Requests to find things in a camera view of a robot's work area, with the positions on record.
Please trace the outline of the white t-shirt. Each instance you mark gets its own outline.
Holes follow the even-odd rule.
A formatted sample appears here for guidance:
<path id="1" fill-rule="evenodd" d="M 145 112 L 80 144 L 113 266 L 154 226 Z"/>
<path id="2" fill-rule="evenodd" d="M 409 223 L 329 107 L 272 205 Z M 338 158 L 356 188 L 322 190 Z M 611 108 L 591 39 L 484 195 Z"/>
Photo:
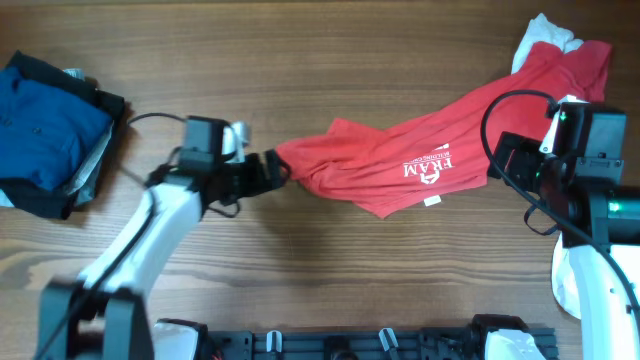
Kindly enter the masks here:
<path id="1" fill-rule="evenodd" d="M 576 38 L 574 33 L 550 22 L 547 17 L 540 13 L 528 23 L 517 50 L 514 53 L 511 73 L 517 73 L 525 61 L 534 44 L 544 42 L 558 47 L 563 53 L 569 53 L 579 49 L 584 41 Z"/>

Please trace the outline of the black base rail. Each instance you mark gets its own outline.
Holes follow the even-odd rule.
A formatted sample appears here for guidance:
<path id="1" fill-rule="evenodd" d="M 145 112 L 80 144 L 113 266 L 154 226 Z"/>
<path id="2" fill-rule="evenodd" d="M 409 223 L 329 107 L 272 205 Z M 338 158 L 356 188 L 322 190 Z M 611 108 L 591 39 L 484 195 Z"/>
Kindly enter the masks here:
<path id="1" fill-rule="evenodd" d="M 481 359 L 484 353 L 475 348 L 466 351 L 462 341 L 465 328 L 423 328 L 397 331 L 397 345 L 386 350 L 377 331 L 284 333 L 280 350 L 267 348 L 267 335 L 250 331 L 211 331 L 214 356 L 229 360 L 331 360 L 341 350 L 352 352 L 359 360 L 412 359 L 456 360 Z"/>

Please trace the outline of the red FRAM t-shirt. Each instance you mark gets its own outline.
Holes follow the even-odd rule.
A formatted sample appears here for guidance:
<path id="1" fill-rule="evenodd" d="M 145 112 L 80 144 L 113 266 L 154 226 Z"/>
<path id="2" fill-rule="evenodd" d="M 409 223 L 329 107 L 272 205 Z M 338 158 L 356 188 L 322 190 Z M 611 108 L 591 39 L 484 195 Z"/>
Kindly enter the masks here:
<path id="1" fill-rule="evenodd" d="M 611 54 L 611 45 L 600 41 L 569 53 L 537 42 L 518 72 L 437 112 L 386 130 L 337 118 L 325 134 L 288 141 L 276 152 L 292 179 L 313 194 L 385 218 L 430 197 L 486 185 L 489 161 L 480 125 L 499 95 L 529 89 L 556 100 L 574 95 L 602 101 Z"/>

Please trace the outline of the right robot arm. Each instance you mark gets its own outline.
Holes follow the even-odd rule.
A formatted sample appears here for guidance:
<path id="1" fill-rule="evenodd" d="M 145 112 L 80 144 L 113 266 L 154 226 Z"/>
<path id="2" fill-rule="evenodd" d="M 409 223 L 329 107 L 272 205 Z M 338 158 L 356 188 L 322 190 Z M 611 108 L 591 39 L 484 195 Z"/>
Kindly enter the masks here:
<path id="1" fill-rule="evenodd" d="M 489 174 L 554 221 L 552 279 L 576 299 L 587 359 L 639 356 L 639 191 L 621 185 L 624 112 L 567 96 L 547 105 L 540 141 L 503 132 L 481 137 Z"/>

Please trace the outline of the blue folded shirt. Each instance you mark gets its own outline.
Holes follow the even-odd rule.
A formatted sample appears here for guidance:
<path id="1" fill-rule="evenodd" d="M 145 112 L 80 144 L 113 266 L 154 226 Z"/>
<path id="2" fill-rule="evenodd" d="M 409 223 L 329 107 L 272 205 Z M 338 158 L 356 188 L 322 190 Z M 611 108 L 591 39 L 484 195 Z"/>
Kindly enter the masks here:
<path id="1" fill-rule="evenodd" d="M 1 71 L 1 178 L 53 190 L 78 170 L 111 124 L 79 97 Z"/>

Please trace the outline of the black folded garment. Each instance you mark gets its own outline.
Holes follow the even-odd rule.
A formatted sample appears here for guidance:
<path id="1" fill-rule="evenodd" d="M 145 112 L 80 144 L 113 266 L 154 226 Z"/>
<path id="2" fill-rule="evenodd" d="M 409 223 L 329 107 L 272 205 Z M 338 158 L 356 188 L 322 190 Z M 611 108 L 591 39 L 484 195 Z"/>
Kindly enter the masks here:
<path id="1" fill-rule="evenodd" d="M 98 192 L 102 182 L 103 168 L 115 154 L 118 145 L 117 133 L 124 125 L 125 99 L 100 90 L 96 82 L 85 78 L 80 69 L 62 70 L 21 51 L 16 51 L 7 65 L 16 68 L 26 79 L 59 88 L 79 97 L 107 113 L 111 121 L 114 121 L 112 138 L 104 155 L 97 183 Z M 65 220 L 78 208 L 73 206 L 75 196 L 69 195 L 65 190 L 71 178 L 54 190 L 41 189 L 24 179 L 3 180 L 1 205 L 17 208 L 41 218 Z"/>

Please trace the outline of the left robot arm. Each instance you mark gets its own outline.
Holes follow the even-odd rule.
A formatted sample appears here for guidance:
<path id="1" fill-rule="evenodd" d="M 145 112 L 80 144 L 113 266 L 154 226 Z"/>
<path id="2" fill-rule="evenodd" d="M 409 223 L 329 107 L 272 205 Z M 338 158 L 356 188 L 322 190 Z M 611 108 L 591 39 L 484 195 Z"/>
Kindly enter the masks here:
<path id="1" fill-rule="evenodd" d="M 148 321 L 147 298 L 169 257 L 214 202 L 237 205 L 282 187 L 275 151 L 214 157 L 175 148 L 152 172 L 140 206 L 111 246 L 73 281 L 52 280 L 40 304 L 38 359 L 208 359 L 206 325 Z"/>

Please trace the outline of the grey folded garment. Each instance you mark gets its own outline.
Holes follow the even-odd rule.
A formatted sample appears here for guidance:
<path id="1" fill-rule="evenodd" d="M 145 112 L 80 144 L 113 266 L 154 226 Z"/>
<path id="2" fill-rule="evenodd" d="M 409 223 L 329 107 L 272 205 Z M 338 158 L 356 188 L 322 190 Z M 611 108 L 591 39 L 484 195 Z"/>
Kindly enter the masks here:
<path id="1" fill-rule="evenodd" d="M 75 196 L 74 207 L 83 206 L 93 201 L 97 196 L 97 183 L 103 158 L 112 138 L 113 124 L 114 121 L 111 121 L 105 128 L 97 143 L 65 187 L 69 195 Z"/>

